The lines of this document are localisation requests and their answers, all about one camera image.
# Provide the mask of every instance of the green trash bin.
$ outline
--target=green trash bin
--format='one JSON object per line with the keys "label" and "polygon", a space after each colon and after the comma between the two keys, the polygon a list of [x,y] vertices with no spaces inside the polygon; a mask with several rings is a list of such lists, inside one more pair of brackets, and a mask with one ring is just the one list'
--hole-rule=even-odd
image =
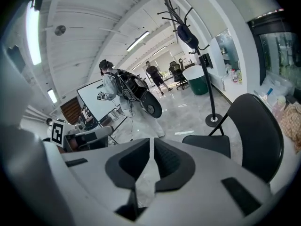
{"label": "green trash bin", "polygon": [[192,92],[197,95],[203,95],[208,92],[202,66],[195,65],[184,70],[183,75],[188,80]]}

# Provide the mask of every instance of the white bin lid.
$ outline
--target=white bin lid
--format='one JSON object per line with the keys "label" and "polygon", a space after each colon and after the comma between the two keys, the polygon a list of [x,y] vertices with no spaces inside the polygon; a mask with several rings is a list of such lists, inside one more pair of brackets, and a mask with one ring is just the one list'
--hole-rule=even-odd
{"label": "white bin lid", "polygon": [[187,80],[194,80],[204,75],[202,66],[195,65],[184,70],[183,75]]}

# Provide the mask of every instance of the marble floor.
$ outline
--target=marble floor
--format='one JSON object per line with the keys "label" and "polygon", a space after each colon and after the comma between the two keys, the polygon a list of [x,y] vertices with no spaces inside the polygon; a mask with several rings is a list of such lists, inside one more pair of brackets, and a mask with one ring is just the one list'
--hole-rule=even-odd
{"label": "marble floor", "polygon": [[[166,84],[173,88],[168,92],[162,87],[162,96],[157,87],[152,87],[152,94],[158,99],[162,106],[162,116],[158,118],[159,124],[165,131],[164,138],[181,142],[187,135],[208,135],[213,128],[205,124],[205,118],[211,113],[209,94],[202,96],[193,94],[189,86],[185,90],[176,90],[173,80],[166,81]],[[215,110],[222,116],[227,112],[230,104],[215,89],[213,89]],[[113,133],[112,137],[118,143],[128,142],[131,139],[131,118],[127,118],[120,127]],[[233,121],[228,118],[223,123],[225,135],[230,139],[231,159],[241,165],[242,145],[238,130]],[[139,129],[133,130],[133,139],[146,137]],[[136,182],[136,192],[140,207],[150,205],[154,197],[154,184],[160,180],[157,165],[153,159],[153,140],[150,146],[150,160],[146,165],[142,175]]]}

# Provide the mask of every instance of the ceiling light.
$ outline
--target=ceiling light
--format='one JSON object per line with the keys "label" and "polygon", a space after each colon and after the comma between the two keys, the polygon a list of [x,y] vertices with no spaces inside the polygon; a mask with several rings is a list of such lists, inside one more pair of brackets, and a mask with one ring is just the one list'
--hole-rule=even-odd
{"label": "ceiling light", "polygon": [[160,52],[164,48],[166,48],[166,46],[164,46],[163,48],[159,49],[156,53]]}
{"label": "ceiling light", "polygon": [[[142,63],[140,63],[139,65],[141,65]],[[139,65],[137,65],[135,68],[137,68]],[[132,70],[134,70],[135,68],[133,68]]]}
{"label": "ceiling light", "polygon": [[127,51],[131,51],[133,49],[133,47],[135,47],[140,41],[142,41],[146,36],[148,36],[150,34],[149,31],[144,32],[139,38],[137,38],[135,40],[134,43],[132,43],[128,48]]}
{"label": "ceiling light", "polygon": [[27,45],[30,56],[32,58],[33,65],[38,65],[42,62],[40,48],[39,48],[39,14],[38,10],[35,10],[34,1],[30,1],[27,5],[26,11],[26,37]]}
{"label": "ceiling light", "polygon": [[53,92],[53,89],[48,90],[47,93],[49,94],[49,97],[51,98],[52,102],[56,103],[57,99],[56,99],[55,93]]}

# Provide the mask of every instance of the black shorts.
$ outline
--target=black shorts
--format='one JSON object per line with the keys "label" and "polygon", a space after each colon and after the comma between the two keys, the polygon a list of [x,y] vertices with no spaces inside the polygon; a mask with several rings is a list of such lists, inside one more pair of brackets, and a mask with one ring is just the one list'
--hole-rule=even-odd
{"label": "black shorts", "polygon": [[152,80],[154,81],[154,83],[157,85],[157,86],[160,86],[160,84],[163,84],[164,81],[162,80],[161,77],[155,77],[155,78],[152,78]]}

